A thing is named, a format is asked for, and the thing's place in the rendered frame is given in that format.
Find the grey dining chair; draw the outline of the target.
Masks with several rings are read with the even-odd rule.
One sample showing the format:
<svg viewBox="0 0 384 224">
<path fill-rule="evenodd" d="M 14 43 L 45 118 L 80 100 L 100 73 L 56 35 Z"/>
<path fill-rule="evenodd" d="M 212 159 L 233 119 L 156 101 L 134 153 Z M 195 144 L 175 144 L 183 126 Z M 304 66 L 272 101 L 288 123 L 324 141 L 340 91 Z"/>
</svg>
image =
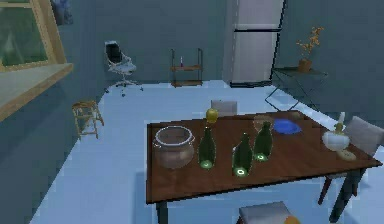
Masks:
<svg viewBox="0 0 384 224">
<path fill-rule="evenodd" d="M 236 224 L 301 224 L 280 202 L 241 207 Z"/>
<path fill-rule="evenodd" d="M 369 122 L 353 116 L 352 120 L 347 124 L 344 133 L 350 138 L 351 144 L 364 151 L 370 156 L 374 156 L 377 149 L 384 139 L 384 129 L 370 124 Z M 321 205 L 328 192 L 333 179 L 346 177 L 346 173 L 331 175 L 325 177 L 325 182 L 320 193 L 318 204 Z M 358 184 L 353 185 L 352 193 L 357 196 Z"/>
<path fill-rule="evenodd" d="M 234 116 L 238 112 L 236 101 L 212 100 L 211 108 L 218 111 L 219 117 Z"/>
</svg>

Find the white office chair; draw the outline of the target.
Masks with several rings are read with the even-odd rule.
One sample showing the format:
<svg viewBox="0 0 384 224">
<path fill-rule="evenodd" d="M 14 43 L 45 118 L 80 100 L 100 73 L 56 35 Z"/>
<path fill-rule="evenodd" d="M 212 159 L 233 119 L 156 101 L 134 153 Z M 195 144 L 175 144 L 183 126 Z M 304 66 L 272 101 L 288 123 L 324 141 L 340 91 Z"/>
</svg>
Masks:
<svg viewBox="0 0 384 224">
<path fill-rule="evenodd" d="M 129 80 L 129 77 L 137 70 L 132 58 L 127 56 L 120 48 L 116 40 L 104 42 L 104 54 L 108 71 L 121 76 L 121 80 L 117 81 L 114 86 L 121 87 L 121 96 L 125 97 L 125 88 L 128 85 L 138 85 L 135 80 Z"/>
</svg>

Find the yellow apple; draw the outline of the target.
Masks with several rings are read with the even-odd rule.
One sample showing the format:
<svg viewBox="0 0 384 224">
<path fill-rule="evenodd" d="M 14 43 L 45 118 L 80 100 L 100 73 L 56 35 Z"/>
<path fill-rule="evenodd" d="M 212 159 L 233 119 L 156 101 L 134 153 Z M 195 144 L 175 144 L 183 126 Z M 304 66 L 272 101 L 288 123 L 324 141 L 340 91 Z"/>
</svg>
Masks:
<svg viewBox="0 0 384 224">
<path fill-rule="evenodd" d="M 215 123 L 218 119 L 218 111 L 213 108 L 209 108 L 206 111 L 206 120 L 208 123 Z"/>
</svg>

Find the green glass bottle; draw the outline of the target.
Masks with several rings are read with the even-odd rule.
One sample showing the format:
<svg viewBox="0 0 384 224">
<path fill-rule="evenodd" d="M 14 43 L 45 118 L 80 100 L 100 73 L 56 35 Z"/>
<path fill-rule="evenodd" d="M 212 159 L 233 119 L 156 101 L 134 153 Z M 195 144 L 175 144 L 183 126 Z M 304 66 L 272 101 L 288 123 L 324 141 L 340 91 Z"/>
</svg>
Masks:
<svg viewBox="0 0 384 224">
<path fill-rule="evenodd" d="M 240 143 L 233 150 L 232 170 L 237 177 L 246 177 L 251 169 L 253 152 L 250 147 L 250 136 L 244 133 Z"/>
<path fill-rule="evenodd" d="M 257 161 L 267 161 L 272 150 L 271 123 L 264 122 L 262 129 L 258 132 L 253 148 L 254 159 Z"/>
<path fill-rule="evenodd" d="M 204 136 L 202 137 L 198 146 L 198 163 L 203 169 L 211 169 L 215 164 L 216 159 L 216 145 L 212 136 L 210 127 L 204 129 Z"/>
</svg>

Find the clear glass bowl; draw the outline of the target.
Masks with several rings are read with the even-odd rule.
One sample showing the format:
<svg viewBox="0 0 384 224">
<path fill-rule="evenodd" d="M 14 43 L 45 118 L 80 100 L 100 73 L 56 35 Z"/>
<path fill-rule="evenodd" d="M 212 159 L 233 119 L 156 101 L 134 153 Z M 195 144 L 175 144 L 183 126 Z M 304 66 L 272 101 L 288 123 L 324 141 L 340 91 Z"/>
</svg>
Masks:
<svg viewBox="0 0 384 224">
<path fill-rule="evenodd" d="M 267 122 L 270 124 L 270 130 L 273 129 L 274 119 L 267 115 L 256 115 L 253 119 L 253 125 L 257 132 L 262 130 L 263 124 Z"/>
</svg>

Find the grey fridge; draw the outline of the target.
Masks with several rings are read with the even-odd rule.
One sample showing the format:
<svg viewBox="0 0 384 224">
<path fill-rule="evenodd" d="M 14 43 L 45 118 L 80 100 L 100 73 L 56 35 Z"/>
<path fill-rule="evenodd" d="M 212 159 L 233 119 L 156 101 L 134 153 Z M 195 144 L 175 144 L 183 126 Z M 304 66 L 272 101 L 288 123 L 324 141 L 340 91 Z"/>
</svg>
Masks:
<svg viewBox="0 0 384 224">
<path fill-rule="evenodd" d="M 222 75 L 233 88 L 269 85 L 286 0 L 227 0 Z"/>
</svg>

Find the blue plate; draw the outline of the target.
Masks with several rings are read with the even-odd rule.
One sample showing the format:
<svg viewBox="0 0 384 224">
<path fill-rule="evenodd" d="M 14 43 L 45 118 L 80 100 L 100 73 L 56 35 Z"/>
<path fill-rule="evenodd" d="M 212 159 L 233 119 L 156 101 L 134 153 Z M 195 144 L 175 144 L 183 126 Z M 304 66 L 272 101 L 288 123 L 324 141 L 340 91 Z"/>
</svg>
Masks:
<svg viewBox="0 0 384 224">
<path fill-rule="evenodd" d="M 296 123 L 289 119 L 276 119 L 273 129 L 280 134 L 287 135 L 296 134 L 302 131 Z"/>
</svg>

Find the small wooden stool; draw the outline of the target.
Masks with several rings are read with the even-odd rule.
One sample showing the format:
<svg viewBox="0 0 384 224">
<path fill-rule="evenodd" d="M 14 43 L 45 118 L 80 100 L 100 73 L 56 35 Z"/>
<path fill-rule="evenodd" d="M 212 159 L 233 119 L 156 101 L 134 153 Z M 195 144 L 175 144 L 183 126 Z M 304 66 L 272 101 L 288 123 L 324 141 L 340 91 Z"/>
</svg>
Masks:
<svg viewBox="0 0 384 224">
<path fill-rule="evenodd" d="M 94 135 L 96 138 L 99 138 L 96 122 L 100 121 L 101 125 L 104 125 L 104 120 L 96 101 L 78 101 L 72 105 L 71 109 L 74 115 L 78 136 Z M 88 124 L 93 126 L 93 130 L 85 132 Z"/>
</svg>

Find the dark glass side table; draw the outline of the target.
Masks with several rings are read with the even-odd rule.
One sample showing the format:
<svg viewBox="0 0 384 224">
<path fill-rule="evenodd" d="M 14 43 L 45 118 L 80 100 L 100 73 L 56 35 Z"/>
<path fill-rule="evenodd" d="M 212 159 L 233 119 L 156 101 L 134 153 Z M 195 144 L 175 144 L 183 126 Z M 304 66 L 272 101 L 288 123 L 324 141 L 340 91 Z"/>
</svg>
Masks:
<svg viewBox="0 0 384 224">
<path fill-rule="evenodd" d="M 327 77 L 326 72 L 315 69 L 311 69 L 309 72 L 299 72 L 297 67 L 273 68 L 270 81 L 275 88 L 265 98 L 265 102 L 280 111 L 280 108 L 273 104 L 270 99 L 277 91 L 281 91 L 291 94 L 295 100 L 288 111 L 292 111 L 299 103 L 305 103 L 311 109 L 318 111 L 318 105 L 312 100 L 312 93 L 322 86 Z"/>
</svg>

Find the brown wooden dining table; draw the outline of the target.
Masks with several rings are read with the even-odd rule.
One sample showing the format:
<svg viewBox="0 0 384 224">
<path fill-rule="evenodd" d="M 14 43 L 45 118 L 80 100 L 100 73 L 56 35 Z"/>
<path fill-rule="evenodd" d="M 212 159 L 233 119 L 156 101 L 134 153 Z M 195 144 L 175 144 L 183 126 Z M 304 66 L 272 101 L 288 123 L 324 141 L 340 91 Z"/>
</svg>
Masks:
<svg viewBox="0 0 384 224">
<path fill-rule="evenodd" d="M 245 178 L 232 173 L 232 149 L 240 143 L 243 133 L 255 134 L 252 114 L 220 117 L 213 125 L 217 154 L 215 166 L 210 170 L 200 168 L 196 160 L 181 169 L 164 168 L 156 161 L 153 146 L 148 143 L 146 202 L 160 210 L 159 224 L 168 224 L 167 204 L 172 201 L 345 173 L 347 177 L 329 217 L 331 222 L 337 222 L 365 170 L 378 167 L 381 162 L 353 145 L 348 149 L 356 159 L 341 159 L 322 143 L 325 128 L 304 114 L 294 117 L 292 112 L 271 112 L 269 115 L 294 121 L 301 132 L 274 133 L 270 159 L 254 163 Z"/>
</svg>

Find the orange house plant in pot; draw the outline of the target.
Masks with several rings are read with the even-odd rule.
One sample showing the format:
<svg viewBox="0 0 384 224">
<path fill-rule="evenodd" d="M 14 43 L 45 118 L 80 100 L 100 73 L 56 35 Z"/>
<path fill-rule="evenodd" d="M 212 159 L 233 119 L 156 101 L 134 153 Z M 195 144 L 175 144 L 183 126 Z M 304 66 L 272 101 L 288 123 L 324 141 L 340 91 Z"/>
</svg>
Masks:
<svg viewBox="0 0 384 224">
<path fill-rule="evenodd" d="M 324 30 L 323 27 L 312 27 L 310 34 L 308 36 L 308 40 L 303 42 L 301 40 L 296 41 L 296 45 L 301 49 L 302 58 L 299 60 L 298 71 L 307 73 L 310 71 L 312 66 L 312 61 L 310 60 L 310 56 L 315 47 L 320 45 L 320 34 Z"/>
</svg>

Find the white candle holder with candle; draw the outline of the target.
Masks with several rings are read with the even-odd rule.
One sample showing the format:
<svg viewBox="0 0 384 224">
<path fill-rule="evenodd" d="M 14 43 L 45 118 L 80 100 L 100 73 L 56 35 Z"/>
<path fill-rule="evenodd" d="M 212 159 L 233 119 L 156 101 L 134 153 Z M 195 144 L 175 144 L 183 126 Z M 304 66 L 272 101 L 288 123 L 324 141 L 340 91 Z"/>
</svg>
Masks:
<svg viewBox="0 0 384 224">
<path fill-rule="evenodd" d="M 331 151 L 341 151 L 350 144 L 350 138 L 344 134 L 345 113 L 341 112 L 333 131 L 326 131 L 322 136 L 324 145 Z"/>
</svg>

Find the small beige round coaster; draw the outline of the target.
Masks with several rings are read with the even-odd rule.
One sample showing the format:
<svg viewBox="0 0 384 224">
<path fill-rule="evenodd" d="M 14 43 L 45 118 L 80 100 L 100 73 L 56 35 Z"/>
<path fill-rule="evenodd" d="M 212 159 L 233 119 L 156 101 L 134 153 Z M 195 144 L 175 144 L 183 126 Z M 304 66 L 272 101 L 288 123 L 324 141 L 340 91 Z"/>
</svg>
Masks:
<svg viewBox="0 0 384 224">
<path fill-rule="evenodd" d="M 347 150 L 340 150 L 337 152 L 338 156 L 345 161 L 354 161 L 356 159 L 356 155 Z"/>
</svg>

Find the wooden framed window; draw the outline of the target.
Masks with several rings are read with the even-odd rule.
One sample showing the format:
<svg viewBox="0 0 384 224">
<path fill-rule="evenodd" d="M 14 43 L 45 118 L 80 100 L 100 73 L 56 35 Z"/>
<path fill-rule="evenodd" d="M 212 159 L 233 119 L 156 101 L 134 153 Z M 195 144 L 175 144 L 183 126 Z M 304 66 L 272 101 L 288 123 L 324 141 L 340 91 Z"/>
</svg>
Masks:
<svg viewBox="0 0 384 224">
<path fill-rule="evenodd" d="M 0 0 L 0 122 L 73 70 L 55 0 Z"/>
</svg>

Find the wooden shelf with black frame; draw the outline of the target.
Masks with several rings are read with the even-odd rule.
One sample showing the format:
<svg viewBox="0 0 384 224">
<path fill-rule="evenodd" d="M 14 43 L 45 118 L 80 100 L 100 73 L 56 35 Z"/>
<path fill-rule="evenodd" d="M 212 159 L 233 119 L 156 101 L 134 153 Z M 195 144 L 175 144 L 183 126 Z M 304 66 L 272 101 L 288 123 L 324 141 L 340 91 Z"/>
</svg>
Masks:
<svg viewBox="0 0 384 224">
<path fill-rule="evenodd" d="M 184 67 L 180 67 L 180 59 L 179 59 L 179 63 L 176 63 L 176 51 L 174 49 L 170 49 L 170 58 L 171 58 L 170 71 L 172 73 L 171 85 L 174 88 L 183 87 L 183 86 L 200 86 L 203 84 L 202 73 L 204 70 L 204 66 L 203 66 L 203 50 L 201 48 L 197 49 L 197 63 L 195 65 L 184 65 Z M 177 79 L 178 72 L 196 72 L 197 78 L 194 80 L 178 80 Z"/>
</svg>

